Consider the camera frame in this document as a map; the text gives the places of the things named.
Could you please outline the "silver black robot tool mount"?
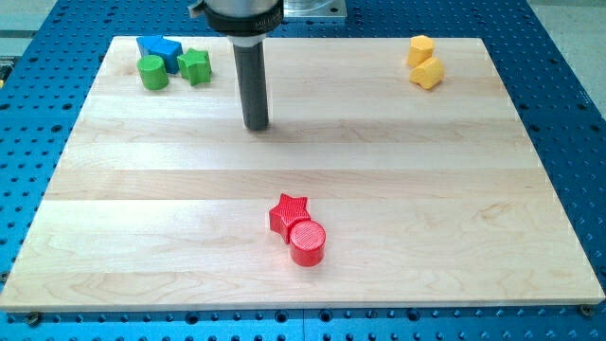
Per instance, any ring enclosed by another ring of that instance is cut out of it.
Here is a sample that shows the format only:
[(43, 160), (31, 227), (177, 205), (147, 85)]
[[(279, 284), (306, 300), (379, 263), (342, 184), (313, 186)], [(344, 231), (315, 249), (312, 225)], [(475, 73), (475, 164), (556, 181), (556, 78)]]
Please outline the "silver black robot tool mount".
[(204, 17), (209, 27), (237, 47), (253, 47), (281, 25), (283, 0), (197, 0), (187, 7), (191, 18)]

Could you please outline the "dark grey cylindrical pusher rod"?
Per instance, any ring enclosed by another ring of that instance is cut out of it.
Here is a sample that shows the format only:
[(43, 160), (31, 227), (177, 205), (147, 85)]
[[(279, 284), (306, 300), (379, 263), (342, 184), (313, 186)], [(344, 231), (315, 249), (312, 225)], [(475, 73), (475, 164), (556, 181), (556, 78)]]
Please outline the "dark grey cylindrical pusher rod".
[(266, 74), (263, 42), (252, 46), (233, 46), (245, 127), (262, 131), (268, 127)]

